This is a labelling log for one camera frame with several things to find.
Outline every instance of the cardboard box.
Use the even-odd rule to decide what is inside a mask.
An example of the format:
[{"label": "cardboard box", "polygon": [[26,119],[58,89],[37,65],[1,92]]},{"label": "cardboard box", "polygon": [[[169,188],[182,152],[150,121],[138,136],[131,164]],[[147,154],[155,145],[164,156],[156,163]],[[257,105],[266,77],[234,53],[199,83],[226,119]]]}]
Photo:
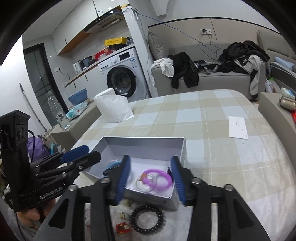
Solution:
[{"label": "cardboard box", "polygon": [[126,38],[115,38],[115,39],[107,39],[105,40],[105,46],[110,46],[113,44],[126,44]]},{"label": "cardboard box", "polygon": [[147,169],[167,171],[173,156],[178,156],[184,165],[187,162],[185,138],[103,137],[93,150],[100,152],[102,158],[99,163],[83,171],[90,180],[96,182],[103,178],[103,171],[111,160],[121,160],[124,155],[129,155],[131,175],[126,184],[124,197],[172,210],[178,209],[179,200],[175,183],[164,192],[145,193],[136,189],[134,182]]}]

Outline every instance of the white paper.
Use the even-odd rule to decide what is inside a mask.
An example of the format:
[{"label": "white paper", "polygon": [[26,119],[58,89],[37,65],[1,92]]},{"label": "white paper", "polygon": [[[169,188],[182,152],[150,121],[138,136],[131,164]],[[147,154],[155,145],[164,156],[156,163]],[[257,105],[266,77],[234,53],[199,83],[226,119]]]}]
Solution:
[{"label": "white paper", "polygon": [[229,122],[229,137],[248,139],[246,123],[243,117],[228,117]]},{"label": "white paper", "polygon": [[129,106],[128,99],[116,95],[113,88],[97,94],[94,101],[106,122],[117,123],[133,118],[133,111]]}]

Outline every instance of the human hand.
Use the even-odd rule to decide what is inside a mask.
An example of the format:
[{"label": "human hand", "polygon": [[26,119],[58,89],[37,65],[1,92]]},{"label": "human hand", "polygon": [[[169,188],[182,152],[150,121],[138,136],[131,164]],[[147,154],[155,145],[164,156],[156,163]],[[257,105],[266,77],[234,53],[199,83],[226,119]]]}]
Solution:
[{"label": "human hand", "polygon": [[[50,210],[54,207],[55,205],[55,199],[49,201],[48,203],[45,204],[43,207],[43,214],[46,217]],[[20,222],[30,228],[38,229],[34,222],[32,220],[39,220],[40,219],[40,213],[36,208],[33,209],[24,209],[20,212],[17,213],[17,216],[20,220]]]}]

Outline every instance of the washing machine door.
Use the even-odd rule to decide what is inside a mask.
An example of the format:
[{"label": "washing machine door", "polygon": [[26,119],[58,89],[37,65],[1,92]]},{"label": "washing machine door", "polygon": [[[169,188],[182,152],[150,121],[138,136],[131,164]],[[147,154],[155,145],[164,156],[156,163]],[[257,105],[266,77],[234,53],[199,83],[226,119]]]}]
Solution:
[{"label": "washing machine door", "polygon": [[117,95],[129,98],[136,91],[136,77],[128,68],[114,67],[108,72],[107,85],[109,88],[113,88]]}]

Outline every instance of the wall outlet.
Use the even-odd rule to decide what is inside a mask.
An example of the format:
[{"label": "wall outlet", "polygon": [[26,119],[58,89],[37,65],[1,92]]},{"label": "wall outlet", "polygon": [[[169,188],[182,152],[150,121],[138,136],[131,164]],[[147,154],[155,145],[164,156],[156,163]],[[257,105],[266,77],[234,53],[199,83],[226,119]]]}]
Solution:
[{"label": "wall outlet", "polygon": [[209,28],[201,29],[200,32],[202,35],[212,35],[212,30]]}]

